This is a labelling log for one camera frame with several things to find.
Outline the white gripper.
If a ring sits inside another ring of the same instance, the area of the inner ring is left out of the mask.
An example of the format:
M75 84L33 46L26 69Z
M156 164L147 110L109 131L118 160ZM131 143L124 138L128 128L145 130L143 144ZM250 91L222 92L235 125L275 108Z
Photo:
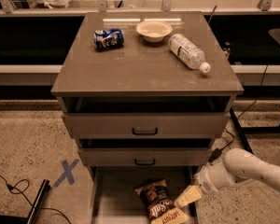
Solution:
M236 176L233 175L223 162L215 165L204 166L194 175L194 183L189 185L175 199L174 204L183 208L202 198L203 194L218 192L220 189L234 187Z

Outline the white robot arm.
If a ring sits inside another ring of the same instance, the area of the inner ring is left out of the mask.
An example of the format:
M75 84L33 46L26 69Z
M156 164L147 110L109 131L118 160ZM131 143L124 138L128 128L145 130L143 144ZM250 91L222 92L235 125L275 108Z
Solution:
M226 187L240 187L252 180L264 183L280 192L280 166L265 162L240 148L226 152L221 162L204 166L194 175L193 185L187 186L174 204L183 208Z

